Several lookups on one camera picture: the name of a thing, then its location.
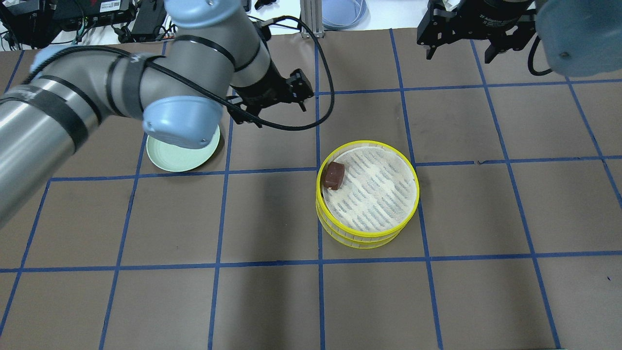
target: sticker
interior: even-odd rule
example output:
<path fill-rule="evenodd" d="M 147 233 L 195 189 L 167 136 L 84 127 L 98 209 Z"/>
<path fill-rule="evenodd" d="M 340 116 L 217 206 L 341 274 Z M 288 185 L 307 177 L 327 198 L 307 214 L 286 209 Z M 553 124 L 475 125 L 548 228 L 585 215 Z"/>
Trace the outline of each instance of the sticker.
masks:
<path fill-rule="evenodd" d="M 121 0 L 102 2 L 100 12 L 117 11 L 121 8 Z"/>

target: white floor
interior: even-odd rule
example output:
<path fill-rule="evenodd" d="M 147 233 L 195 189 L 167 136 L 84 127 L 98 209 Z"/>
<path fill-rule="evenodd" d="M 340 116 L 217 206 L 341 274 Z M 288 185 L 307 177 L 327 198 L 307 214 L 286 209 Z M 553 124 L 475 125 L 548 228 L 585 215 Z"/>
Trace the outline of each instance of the white floor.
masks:
<path fill-rule="evenodd" d="M 417 27 L 427 8 L 427 0 L 366 0 L 368 13 L 363 20 L 351 28 L 352 31 L 370 31 L 388 28 Z M 259 11 L 253 8 L 249 13 L 251 16 L 261 19 L 268 19 L 278 16 L 290 15 L 300 16 L 300 3 L 296 0 L 278 0 L 270 6 L 264 6 Z M 276 26 L 271 27 L 273 34 L 291 34 L 296 31 Z M 0 32 L 4 32 L 4 27 L 0 25 Z M 54 42 L 65 42 L 72 40 L 75 32 L 61 32 Z M 99 27 L 89 32 L 83 39 L 84 45 L 111 45 L 118 44 L 117 35 L 110 26 Z M 6 41 L 3 42 L 4 48 L 9 50 Z"/>

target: silver robot arm tube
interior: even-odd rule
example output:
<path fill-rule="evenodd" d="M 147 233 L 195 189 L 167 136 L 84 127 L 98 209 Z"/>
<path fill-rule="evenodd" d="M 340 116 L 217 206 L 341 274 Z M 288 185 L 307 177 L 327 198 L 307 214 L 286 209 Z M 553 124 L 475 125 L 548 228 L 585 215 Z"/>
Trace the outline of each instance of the silver robot arm tube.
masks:
<path fill-rule="evenodd" d="M 180 28 L 168 57 L 75 52 L 0 97 L 0 227 L 109 115 L 143 120 L 145 131 L 165 142 L 206 144 L 202 135 L 213 129 L 198 126 L 208 125 L 202 118 L 210 111 L 209 123 L 217 124 L 222 107 L 141 62 L 153 60 L 223 98 L 230 84 L 251 86 L 273 67 L 239 2 L 165 5 Z M 169 128 L 170 121 L 178 123 Z"/>

